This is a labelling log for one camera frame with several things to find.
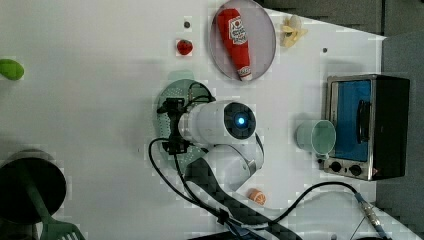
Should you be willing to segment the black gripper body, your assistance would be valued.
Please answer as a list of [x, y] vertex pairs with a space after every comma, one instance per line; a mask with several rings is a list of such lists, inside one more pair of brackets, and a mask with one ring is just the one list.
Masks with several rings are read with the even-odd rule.
[[165, 134], [166, 143], [162, 146], [169, 155], [184, 154], [187, 152], [190, 143], [185, 140], [179, 131], [179, 121], [186, 112], [184, 98], [167, 98], [157, 109], [159, 119], [159, 130], [168, 130]]

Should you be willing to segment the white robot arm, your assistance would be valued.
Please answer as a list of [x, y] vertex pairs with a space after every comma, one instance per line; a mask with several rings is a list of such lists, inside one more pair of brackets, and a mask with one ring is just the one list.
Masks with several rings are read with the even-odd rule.
[[197, 206], [241, 237], [264, 230], [278, 240], [302, 240], [237, 190], [264, 163], [264, 147], [256, 133], [256, 118], [246, 105], [234, 101], [191, 101], [168, 98], [157, 114], [169, 119], [170, 133], [161, 140], [173, 157], [177, 174]]

